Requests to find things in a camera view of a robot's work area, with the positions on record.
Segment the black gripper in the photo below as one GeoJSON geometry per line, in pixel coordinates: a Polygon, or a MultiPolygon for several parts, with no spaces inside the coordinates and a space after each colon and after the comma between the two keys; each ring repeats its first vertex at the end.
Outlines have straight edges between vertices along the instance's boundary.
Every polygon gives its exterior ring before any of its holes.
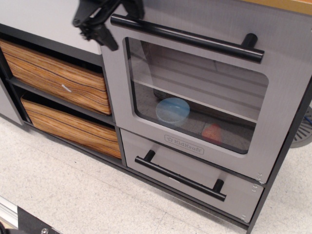
{"type": "Polygon", "coordinates": [[[72,24],[80,29],[80,34],[85,40],[93,39],[99,45],[116,51],[118,44],[106,28],[105,22],[121,4],[130,17],[144,18],[142,0],[80,0],[72,24]]]}

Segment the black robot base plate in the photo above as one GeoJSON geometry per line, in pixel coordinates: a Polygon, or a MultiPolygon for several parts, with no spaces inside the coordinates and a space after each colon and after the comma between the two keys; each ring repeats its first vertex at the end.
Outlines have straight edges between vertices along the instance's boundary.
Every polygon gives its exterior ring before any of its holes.
{"type": "Polygon", "coordinates": [[[21,207],[18,211],[18,229],[27,234],[60,234],[55,228],[41,221],[21,207]]]}

